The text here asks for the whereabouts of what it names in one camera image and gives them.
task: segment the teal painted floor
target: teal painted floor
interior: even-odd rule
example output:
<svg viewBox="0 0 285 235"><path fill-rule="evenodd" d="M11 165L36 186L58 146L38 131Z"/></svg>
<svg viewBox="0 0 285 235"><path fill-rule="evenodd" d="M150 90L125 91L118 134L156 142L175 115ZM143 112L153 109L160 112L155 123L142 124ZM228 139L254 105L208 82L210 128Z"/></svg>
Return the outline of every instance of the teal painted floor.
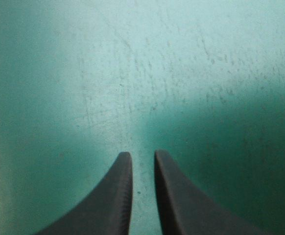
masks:
<svg viewBox="0 0 285 235"><path fill-rule="evenodd" d="M285 0L0 0L0 235L76 205L130 151L130 235L160 235L153 151L285 235Z"/></svg>

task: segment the green floor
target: green floor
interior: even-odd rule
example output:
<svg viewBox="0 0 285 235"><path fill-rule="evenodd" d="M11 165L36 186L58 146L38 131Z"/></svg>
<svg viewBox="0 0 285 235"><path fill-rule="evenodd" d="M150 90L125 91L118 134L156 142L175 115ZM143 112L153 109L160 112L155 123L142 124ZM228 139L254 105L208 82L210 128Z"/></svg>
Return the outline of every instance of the green floor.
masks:
<svg viewBox="0 0 285 235"><path fill-rule="evenodd" d="M130 151L130 235L160 235L153 151L285 235L285 0L0 0L0 235L29 235Z"/></svg>

